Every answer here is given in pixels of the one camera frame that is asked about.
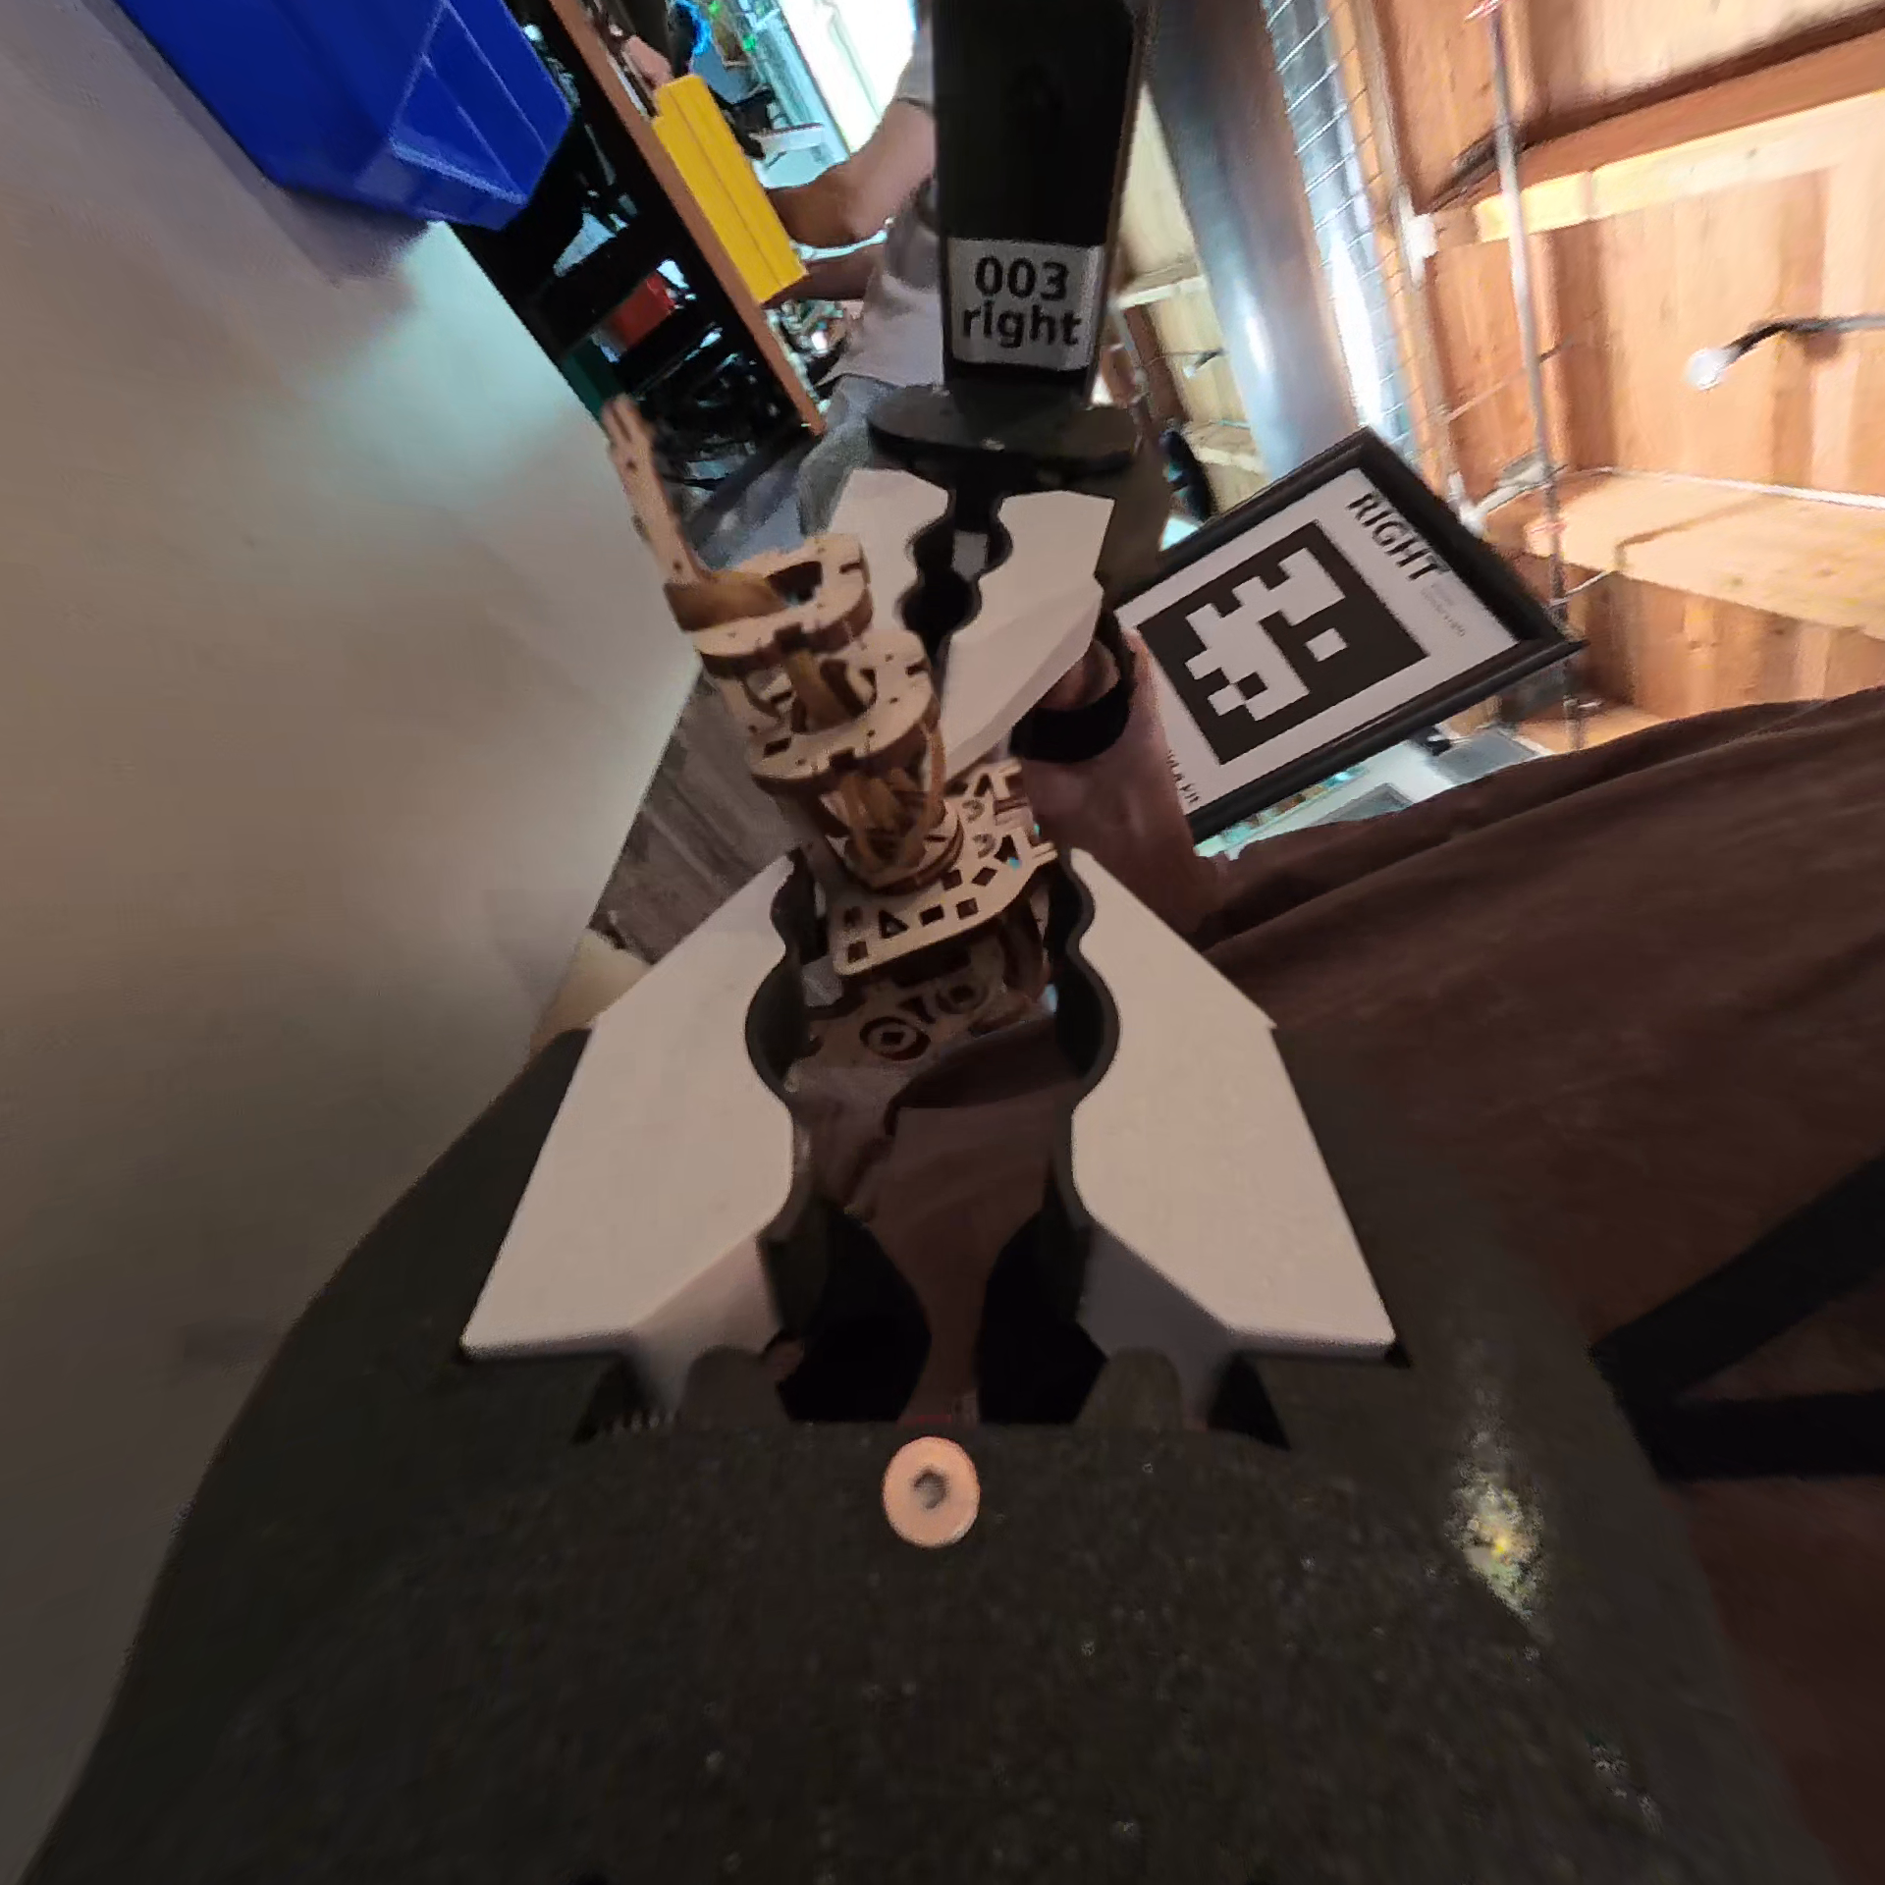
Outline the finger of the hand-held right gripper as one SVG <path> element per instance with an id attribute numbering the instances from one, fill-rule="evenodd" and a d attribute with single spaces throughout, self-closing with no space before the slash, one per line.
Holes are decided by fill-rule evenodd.
<path id="1" fill-rule="evenodd" d="M 899 468 L 864 468 L 848 478 L 831 533 L 856 541 L 874 625 L 913 633 L 944 649 L 962 623 L 962 578 L 954 568 L 952 494 Z"/>
<path id="2" fill-rule="evenodd" d="M 986 761 L 1092 647 L 1096 568 L 1115 503 L 1050 490 L 1007 499 L 1009 550 L 978 582 L 978 607 L 946 641 L 939 733 L 946 780 Z"/>

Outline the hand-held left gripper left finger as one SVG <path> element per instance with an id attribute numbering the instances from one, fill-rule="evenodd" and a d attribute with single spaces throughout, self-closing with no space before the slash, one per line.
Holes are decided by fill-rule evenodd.
<path id="1" fill-rule="evenodd" d="M 781 1332 L 762 1236 L 789 1202 L 793 1124 L 746 1022 L 787 965 L 789 880 L 772 863 L 587 1032 L 465 1357 L 619 1356 L 672 1412 L 699 1356 Z"/>

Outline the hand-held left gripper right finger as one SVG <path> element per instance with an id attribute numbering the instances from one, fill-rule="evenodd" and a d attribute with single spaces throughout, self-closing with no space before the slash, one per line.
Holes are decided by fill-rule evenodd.
<path id="1" fill-rule="evenodd" d="M 1196 1418 L 1245 1356 L 1386 1361 L 1396 1326 L 1270 1018 L 1098 861 L 1054 892 L 1080 1087 L 1052 1183 L 1082 1334 L 1158 1356 Z"/>

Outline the wooden mechanical model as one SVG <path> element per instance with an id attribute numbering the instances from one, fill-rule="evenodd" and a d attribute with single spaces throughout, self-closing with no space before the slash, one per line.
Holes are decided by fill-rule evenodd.
<path id="1" fill-rule="evenodd" d="M 658 566 L 672 621 L 742 741 L 756 790 L 797 833 L 811 880 L 807 967 L 827 1065 L 911 1069 L 1033 1010 L 1049 984 L 1056 859 L 1007 741 L 956 780 L 939 731 L 944 647 L 876 625 L 852 537 L 713 570 L 672 505 L 636 405 L 601 413 L 609 460 Z M 960 578 L 960 623 L 978 611 Z"/>

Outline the person's right hand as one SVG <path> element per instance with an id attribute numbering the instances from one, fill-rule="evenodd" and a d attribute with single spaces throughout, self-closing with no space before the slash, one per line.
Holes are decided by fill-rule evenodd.
<path id="1" fill-rule="evenodd" d="M 1013 733 L 1045 837 L 1098 861 L 1170 931 L 1198 937 L 1219 908 L 1170 766 L 1149 649 L 1105 609 L 1082 658 Z"/>

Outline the black framed sign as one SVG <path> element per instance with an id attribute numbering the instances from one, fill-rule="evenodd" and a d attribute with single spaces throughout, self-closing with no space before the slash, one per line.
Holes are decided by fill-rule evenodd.
<path id="1" fill-rule="evenodd" d="M 1194 531 L 1113 617 L 1149 655 L 1196 843 L 1583 649 L 1373 431 Z"/>

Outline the yellow plastic bin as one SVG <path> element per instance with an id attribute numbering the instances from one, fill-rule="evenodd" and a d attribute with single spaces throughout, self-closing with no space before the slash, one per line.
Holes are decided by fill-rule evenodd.
<path id="1" fill-rule="evenodd" d="M 754 303 L 799 299 L 803 258 L 705 79 L 687 75 L 660 87 L 652 124 Z"/>

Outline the wooden workbench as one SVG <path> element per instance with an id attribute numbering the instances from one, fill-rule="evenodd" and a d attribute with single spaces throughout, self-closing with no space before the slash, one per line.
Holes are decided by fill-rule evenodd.
<path id="1" fill-rule="evenodd" d="M 793 423 L 809 439 L 819 440 L 827 433 L 827 417 L 768 313 L 766 295 L 750 291 L 738 258 L 725 242 L 723 226 L 713 215 L 719 201 L 703 203 L 695 197 L 693 177 L 673 162 L 658 134 L 658 115 L 650 107 L 652 97 L 607 44 L 601 14 L 591 5 L 579 3 L 550 3 L 548 10 L 599 95 L 607 99 L 613 117 L 638 156 L 640 168 L 648 173 L 648 181 L 683 230 L 675 266 L 681 270 L 695 266 L 697 272 L 707 272 L 723 311 L 738 325 L 738 333 L 748 342 L 748 352 L 764 366 L 766 378 L 776 384 L 793 415 Z"/>

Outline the person's brown clothing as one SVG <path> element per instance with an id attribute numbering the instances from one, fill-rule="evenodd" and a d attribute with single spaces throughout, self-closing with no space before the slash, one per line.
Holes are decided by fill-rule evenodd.
<path id="1" fill-rule="evenodd" d="M 1198 933 L 1622 1367 L 1803 1821 L 1881 1882 L 1881 688 L 1210 859 Z"/>

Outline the blue plastic bin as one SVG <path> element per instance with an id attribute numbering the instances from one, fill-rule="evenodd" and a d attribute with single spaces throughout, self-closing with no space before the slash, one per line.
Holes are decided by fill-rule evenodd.
<path id="1" fill-rule="evenodd" d="M 273 183 L 507 228 L 573 107 L 505 3 L 124 3 Z"/>

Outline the white light bulb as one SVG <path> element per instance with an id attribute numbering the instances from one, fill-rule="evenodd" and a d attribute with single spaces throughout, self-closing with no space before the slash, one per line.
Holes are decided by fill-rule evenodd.
<path id="1" fill-rule="evenodd" d="M 1712 391 L 1722 386 L 1734 366 L 1740 366 L 1769 344 L 1797 344 L 1824 352 L 1850 327 L 1846 317 L 1783 317 L 1744 331 L 1730 342 L 1704 346 L 1685 364 L 1685 382 L 1695 391 Z"/>

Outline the silver ventilation duct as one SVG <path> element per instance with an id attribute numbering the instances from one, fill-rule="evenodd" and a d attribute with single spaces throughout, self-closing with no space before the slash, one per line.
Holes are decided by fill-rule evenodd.
<path id="1" fill-rule="evenodd" d="M 1266 474 L 1369 429 L 1420 458 L 1388 250 L 1325 3 L 1162 3 L 1149 99 Z"/>

